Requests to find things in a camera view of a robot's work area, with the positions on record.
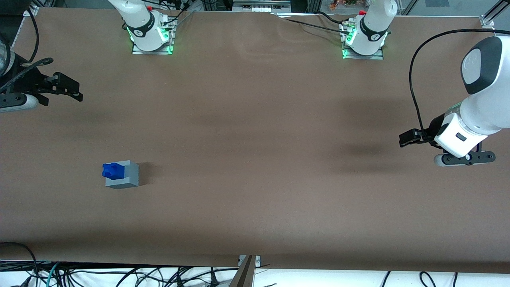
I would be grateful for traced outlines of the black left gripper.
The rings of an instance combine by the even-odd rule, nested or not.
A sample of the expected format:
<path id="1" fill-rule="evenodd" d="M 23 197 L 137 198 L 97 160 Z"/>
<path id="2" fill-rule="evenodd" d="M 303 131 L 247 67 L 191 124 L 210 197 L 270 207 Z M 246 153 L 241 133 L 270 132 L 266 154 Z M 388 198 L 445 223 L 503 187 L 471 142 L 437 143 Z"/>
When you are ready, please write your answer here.
<path id="1" fill-rule="evenodd" d="M 455 113 L 443 113 L 434 118 L 425 130 L 415 128 L 399 135 L 399 147 L 428 142 L 430 145 L 446 145 L 451 142 L 455 131 Z"/>

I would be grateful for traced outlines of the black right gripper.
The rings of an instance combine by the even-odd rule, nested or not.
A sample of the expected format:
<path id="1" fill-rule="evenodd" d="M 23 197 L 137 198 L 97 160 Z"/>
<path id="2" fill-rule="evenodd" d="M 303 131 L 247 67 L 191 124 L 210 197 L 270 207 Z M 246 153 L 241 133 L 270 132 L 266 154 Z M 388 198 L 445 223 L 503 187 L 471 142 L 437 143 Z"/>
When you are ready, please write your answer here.
<path id="1" fill-rule="evenodd" d="M 83 101 L 80 84 L 61 72 L 53 74 L 53 83 L 47 81 L 37 68 L 28 71 L 1 91 L 1 106 L 39 106 L 49 105 L 49 99 L 44 93 L 64 95 L 79 102 Z"/>

